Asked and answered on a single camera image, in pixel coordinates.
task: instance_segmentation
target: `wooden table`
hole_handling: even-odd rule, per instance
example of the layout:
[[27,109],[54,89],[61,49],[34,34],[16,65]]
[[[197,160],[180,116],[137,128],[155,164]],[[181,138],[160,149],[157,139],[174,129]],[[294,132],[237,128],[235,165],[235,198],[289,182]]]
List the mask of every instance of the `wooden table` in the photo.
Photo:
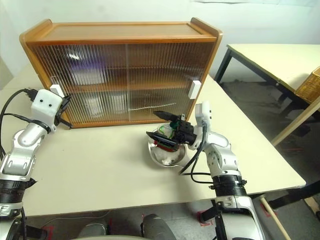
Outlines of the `wooden table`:
[[295,90],[310,73],[320,66],[320,45],[311,44],[229,44],[215,80],[222,77],[232,58],[258,74],[283,94],[279,102],[290,98],[292,103],[283,110],[285,117],[290,111],[307,108],[309,103],[295,95]]
[[[0,106],[13,92],[25,87],[42,87],[31,65],[0,91]],[[209,76],[197,102],[204,100],[211,105],[212,130],[225,135],[232,144],[239,169],[247,180],[248,194],[306,184]],[[29,99],[20,94],[7,112],[29,117],[30,106]],[[195,113],[191,116],[195,125]],[[2,143],[6,151],[14,133],[25,127],[26,123],[19,119],[4,118]],[[180,168],[164,168],[152,162],[145,132],[156,127],[157,124],[140,124],[67,129],[59,125],[36,153],[32,177],[37,183],[25,191],[26,214],[78,213],[214,198],[215,192],[208,185],[194,183],[189,176],[178,176]],[[187,153],[191,157],[195,151]],[[204,153],[200,154],[196,171],[209,172]]]

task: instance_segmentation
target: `ribbed glass panel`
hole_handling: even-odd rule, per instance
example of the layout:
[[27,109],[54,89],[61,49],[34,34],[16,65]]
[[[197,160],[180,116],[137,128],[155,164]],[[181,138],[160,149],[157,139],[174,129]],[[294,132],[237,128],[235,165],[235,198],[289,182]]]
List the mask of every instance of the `ribbed glass panel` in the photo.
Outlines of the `ribbed glass panel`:
[[156,120],[153,111],[187,114],[210,42],[38,45],[31,49],[52,84],[71,95],[72,124]]

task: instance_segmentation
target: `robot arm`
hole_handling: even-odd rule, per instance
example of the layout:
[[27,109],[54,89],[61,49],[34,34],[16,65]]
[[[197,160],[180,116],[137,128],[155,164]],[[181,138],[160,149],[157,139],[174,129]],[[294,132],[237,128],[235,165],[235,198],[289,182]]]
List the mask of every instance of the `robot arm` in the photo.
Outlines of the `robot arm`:
[[[159,133],[147,132],[159,147],[174,151],[177,145],[188,144],[191,150],[198,149],[206,154],[212,178],[210,188],[215,190],[217,196],[213,201],[217,239],[264,240],[253,202],[247,196],[244,187],[247,181],[242,179],[238,170],[238,160],[231,151],[231,144],[226,137],[210,129],[209,102],[195,106],[196,126],[184,121],[183,117],[173,117],[167,112],[156,112],[155,114],[160,118],[166,116],[164,119],[171,121],[170,126],[174,131],[171,139]],[[180,173],[191,163],[187,163]]]
[[0,240],[9,237],[15,217],[21,213],[25,189],[35,183],[31,178],[35,153],[47,134],[56,131],[69,101],[69,96],[39,90],[31,105],[31,122],[12,139],[12,149],[0,165]]

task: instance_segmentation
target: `cabinet top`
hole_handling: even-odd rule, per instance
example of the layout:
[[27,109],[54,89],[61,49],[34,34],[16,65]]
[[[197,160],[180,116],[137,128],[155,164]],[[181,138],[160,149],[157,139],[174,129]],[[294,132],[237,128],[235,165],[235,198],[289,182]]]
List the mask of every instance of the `cabinet top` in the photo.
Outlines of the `cabinet top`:
[[190,22],[66,22],[44,20],[20,35],[27,44],[215,42],[220,31]]

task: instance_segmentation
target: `wicker basket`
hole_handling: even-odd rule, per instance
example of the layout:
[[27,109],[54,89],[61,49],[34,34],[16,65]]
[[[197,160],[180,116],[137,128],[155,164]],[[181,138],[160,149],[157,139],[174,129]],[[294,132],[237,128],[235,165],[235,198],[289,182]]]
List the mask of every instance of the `wicker basket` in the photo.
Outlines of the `wicker basket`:
[[320,96],[320,66],[308,76],[295,94],[309,103]]

